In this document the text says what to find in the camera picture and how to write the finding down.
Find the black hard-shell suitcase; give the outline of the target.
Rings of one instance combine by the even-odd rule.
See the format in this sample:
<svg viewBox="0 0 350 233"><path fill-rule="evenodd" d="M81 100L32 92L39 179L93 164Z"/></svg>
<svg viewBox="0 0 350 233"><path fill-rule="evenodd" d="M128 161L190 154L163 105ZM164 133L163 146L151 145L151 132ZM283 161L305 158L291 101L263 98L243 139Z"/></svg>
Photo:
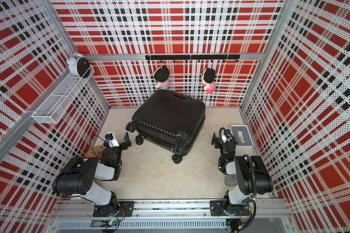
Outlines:
<svg viewBox="0 0 350 233"><path fill-rule="evenodd" d="M138 132L136 143L148 140L174 155L179 164L195 143L206 118L206 106L192 97L157 90L134 113L125 129Z"/></svg>

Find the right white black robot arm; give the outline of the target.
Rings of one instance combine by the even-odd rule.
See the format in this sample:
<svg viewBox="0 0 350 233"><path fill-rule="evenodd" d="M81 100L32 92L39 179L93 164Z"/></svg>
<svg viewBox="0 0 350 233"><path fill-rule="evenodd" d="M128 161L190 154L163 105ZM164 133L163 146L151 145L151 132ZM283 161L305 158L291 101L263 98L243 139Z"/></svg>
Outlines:
<svg viewBox="0 0 350 233"><path fill-rule="evenodd" d="M220 128L213 134L212 145L220 150L218 169L225 175L225 185L232 188L221 201L211 201L212 216L249 216L258 195L273 190L273 182L258 155L248 155L253 141L246 125L231 125Z"/></svg>

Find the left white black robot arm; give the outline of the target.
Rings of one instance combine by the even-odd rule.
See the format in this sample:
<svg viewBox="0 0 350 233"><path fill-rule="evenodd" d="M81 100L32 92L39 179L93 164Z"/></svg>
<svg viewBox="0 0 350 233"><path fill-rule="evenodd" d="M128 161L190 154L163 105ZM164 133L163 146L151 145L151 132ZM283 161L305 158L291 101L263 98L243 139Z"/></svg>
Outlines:
<svg viewBox="0 0 350 233"><path fill-rule="evenodd" d="M98 185L99 181L117 181L122 166L122 151L131 146L128 133L119 143L113 133L105 135L101 157L72 158L53 182L53 191L69 198L80 197L93 204L94 217L131 217L134 202L117 199L116 193Z"/></svg>

